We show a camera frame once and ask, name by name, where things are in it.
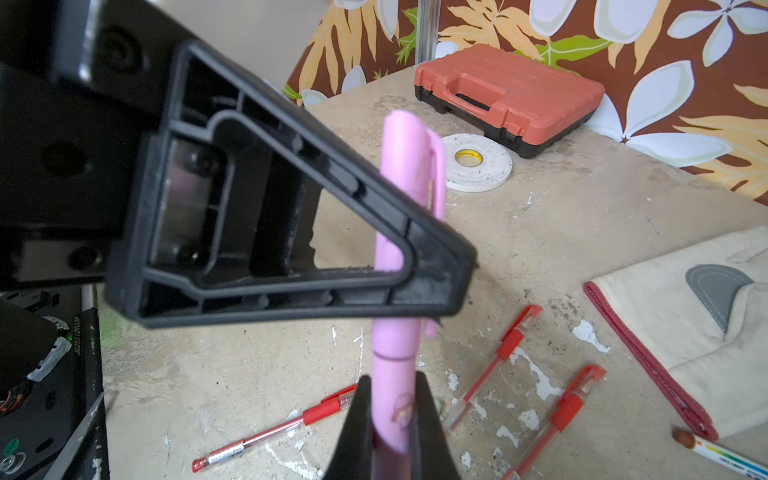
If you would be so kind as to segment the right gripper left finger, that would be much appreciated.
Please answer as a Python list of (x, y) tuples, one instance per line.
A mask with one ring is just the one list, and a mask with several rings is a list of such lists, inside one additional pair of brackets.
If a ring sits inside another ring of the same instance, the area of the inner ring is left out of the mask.
[(374, 444), (369, 375), (357, 384), (324, 480), (370, 480)]

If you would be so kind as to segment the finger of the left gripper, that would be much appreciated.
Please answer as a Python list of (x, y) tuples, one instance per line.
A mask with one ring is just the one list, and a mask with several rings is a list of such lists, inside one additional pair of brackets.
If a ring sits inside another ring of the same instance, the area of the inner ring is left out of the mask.
[[(401, 266), (320, 269), (328, 193), (392, 241)], [(456, 314), (475, 248), (306, 110), (200, 41), (174, 53), (141, 147), (107, 302), (148, 328)]]

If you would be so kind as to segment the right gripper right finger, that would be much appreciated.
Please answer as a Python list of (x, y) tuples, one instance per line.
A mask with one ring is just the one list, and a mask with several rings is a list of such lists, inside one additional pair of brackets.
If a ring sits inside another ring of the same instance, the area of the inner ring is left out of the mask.
[(417, 371), (410, 427), (411, 478), (460, 480), (426, 375)]

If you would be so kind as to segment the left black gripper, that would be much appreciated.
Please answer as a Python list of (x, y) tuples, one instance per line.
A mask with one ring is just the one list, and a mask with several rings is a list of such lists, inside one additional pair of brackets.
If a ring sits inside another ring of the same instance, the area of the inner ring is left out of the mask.
[(101, 281), (180, 26), (149, 1), (1, 5), (1, 284)]

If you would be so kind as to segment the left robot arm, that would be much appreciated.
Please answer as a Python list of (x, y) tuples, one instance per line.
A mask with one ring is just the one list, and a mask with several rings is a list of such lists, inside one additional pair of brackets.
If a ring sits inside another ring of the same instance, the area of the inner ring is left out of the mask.
[(442, 221), (441, 139), (385, 121), (374, 167), (306, 110), (146, 1), (1, 5), (1, 475), (109, 475), (95, 286), (147, 328), (370, 317), (369, 376), (327, 475), (457, 469), (422, 321), (457, 313), (476, 260)]

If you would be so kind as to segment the red gel pen left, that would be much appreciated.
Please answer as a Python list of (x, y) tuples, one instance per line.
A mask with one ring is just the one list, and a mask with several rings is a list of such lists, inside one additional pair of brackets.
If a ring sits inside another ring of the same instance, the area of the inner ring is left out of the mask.
[(356, 388), (357, 385), (352, 384), (324, 398), (318, 404), (304, 410), (300, 414), (290, 417), (277, 425), (236, 440), (193, 460), (191, 471), (193, 473), (201, 472), (212, 465), (241, 455), (246, 450), (264, 444), (280, 435), (288, 434), (300, 427), (308, 427), (338, 414), (351, 404)]

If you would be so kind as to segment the red gel pen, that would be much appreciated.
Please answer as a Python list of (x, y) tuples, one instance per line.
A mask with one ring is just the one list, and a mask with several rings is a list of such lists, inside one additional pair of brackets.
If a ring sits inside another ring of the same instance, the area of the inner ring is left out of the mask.
[(532, 326), (536, 319), (541, 315), (543, 308), (539, 305), (528, 305), (516, 317), (513, 323), (502, 336), (500, 343), (493, 354), (487, 366), (482, 370), (479, 377), (474, 381), (471, 387), (464, 395), (451, 407), (448, 415), (442, 422), (443, 431), (448, 434), (452, 432), (458, 423), (463, 419), (472, 401), (483, 387), (483, 384), (493, 374), (494, 370), (506, 362), (518, 346), (522, 343), (527, 330)]
[(300, 414), (290, 417), (277, 425), (236, 440), (193, 460), (191, 471), (193, 473), (201, 472), (212, 465), (241, 455), (246, 450), (264, 444), (280, 435), (288, 434), (300, 427), (308, 427), (338, 414), (351, 404), (356, 388), (357, 385), (352, 384), (324, 398), (318, 404), (304, 410)]
[(581, 370), (556, 402), (547, 427), (536, 437), (518, 466), (505, 473), (503, 480), (522, 479), (527, 474), (549, 443), (562, 433), (582, 410), (592, 389), (605, 375), (606, 370), (598, 365), (587, 365)]

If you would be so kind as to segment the red gel pen middle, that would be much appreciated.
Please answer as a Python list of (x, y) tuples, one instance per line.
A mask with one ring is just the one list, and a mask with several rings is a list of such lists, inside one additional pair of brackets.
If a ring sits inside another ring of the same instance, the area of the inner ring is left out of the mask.
[(516, 317), (513, 323), (502, 336), (500, 343), (493, 354), (487, 366), (482, 370), (479, 377), (474, 381), (471, 387), (464, 395), (451, 407), (448, 415), (442, 422), (443, 431), (448, 434), (452, 432), (458, 423), (463, 419), (472, 401), (483, 387), (483, 384), (493, 374), (494, 370), (506, 362), (518, 346), (522, 343), (527, 330), (532, 326), (536, 319), (541, 315), (543, 308), (539, 305), (528, 305)]

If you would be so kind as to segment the red gel pen right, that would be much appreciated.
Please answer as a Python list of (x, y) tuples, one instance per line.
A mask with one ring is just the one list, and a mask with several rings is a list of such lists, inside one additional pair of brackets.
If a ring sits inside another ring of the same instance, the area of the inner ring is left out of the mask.
[(582, 410), (592, 389), (605, 375), (606, 370), (598, 365), (587, 365), (581, 370), (556, 402), (547, 427), (536, 437), (518, 466), (505, 473), (503, 480), (522, 479), (527, 474), (549, 443), (562, 433)]

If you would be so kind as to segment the white tape roll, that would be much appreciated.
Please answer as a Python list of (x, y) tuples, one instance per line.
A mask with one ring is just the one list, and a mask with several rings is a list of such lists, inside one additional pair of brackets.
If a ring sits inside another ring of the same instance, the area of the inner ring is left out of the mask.
[(446, 184), (461, 193), (483, 193), (502, 186), (511, 176), (514, 162), (505, 147), (476, 134), (442, 138), (445, 149)]

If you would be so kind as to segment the red plastic tool case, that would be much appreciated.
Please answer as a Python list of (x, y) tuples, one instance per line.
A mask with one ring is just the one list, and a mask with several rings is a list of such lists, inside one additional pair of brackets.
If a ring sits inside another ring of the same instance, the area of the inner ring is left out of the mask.
[(523, 159), (586, 123), (605, 94), (597, 81), (483, 44), (420, 64), (414, 89)]

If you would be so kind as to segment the brown capped white marker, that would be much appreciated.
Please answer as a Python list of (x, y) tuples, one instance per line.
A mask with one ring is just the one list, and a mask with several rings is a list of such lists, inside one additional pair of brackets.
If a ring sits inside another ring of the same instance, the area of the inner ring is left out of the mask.
[(749, 479), (767, 480), (767, 466), (707, 441), (693, 433), (675, 428), (672, 438), (697, 455)]

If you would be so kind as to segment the beige work glove far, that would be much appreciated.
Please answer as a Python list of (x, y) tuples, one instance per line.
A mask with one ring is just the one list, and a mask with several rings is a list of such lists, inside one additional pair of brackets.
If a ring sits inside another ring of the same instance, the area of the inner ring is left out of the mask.
[(584, 292), (697, 435), (766, 422), (766, 227), (616, 270)]

